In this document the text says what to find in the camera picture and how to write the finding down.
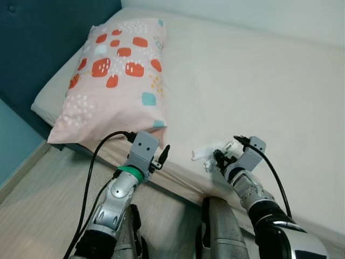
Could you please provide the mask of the small white plastic object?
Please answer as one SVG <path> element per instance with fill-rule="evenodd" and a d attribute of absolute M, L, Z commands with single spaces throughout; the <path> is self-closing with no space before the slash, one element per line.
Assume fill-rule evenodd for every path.
<path fill-rule="evenodd" d="M 214 151 L 221 151 L 228 158 L 239 159 L 244 153 L 243 148 L 244 146 L 238 140 L 215 141 L 193 150 L 191 160 L 193 162 L 202 162 L 205 171 L 213 173 L 218 171 L 217 163 L 213 158 Z"/>

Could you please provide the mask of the dark blue bed headboard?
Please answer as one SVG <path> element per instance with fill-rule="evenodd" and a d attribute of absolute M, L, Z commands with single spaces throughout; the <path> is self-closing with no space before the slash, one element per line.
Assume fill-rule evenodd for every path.
<path fill-rule="evenodd" d="M 45 84 L 121 0 L 0 0 L 0 99 L 42 138 L 50 125 L 31 110 Z"/>

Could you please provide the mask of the grey right robot leg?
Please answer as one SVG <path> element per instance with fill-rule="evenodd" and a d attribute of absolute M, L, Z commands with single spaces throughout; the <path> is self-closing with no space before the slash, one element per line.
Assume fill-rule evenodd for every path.
<path fill-rule="evenodd" d="M 204 198 L 196 244 L 197 259 L 251 259 L 237 218 L 222 198 Z"/>

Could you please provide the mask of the pink pillow orange print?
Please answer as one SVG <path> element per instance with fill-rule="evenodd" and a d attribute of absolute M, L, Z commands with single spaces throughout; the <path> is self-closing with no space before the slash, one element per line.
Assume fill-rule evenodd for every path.
<path fill-rule="evenodd" d="M 94 25 L 47 139 L 89 145 L 116 131 L 166 129 L 162 50 L 165 22 L 138 18 Z"/>

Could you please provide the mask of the cream bed mattress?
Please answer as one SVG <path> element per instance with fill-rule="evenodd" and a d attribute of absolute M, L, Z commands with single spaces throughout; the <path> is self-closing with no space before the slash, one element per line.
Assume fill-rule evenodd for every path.
<path fill-rule="evenodd" d="M 165 142 L 154 185 L 200 203 L 221 197 L 239 208 L 222 176 L 192 151 L 235 135 L 257 136 L 276 168 L 293 219 L 320 239 L 345 239 L 344 52 L 169 12 L 125 7 L 113 17 L 163 20 Z"/>

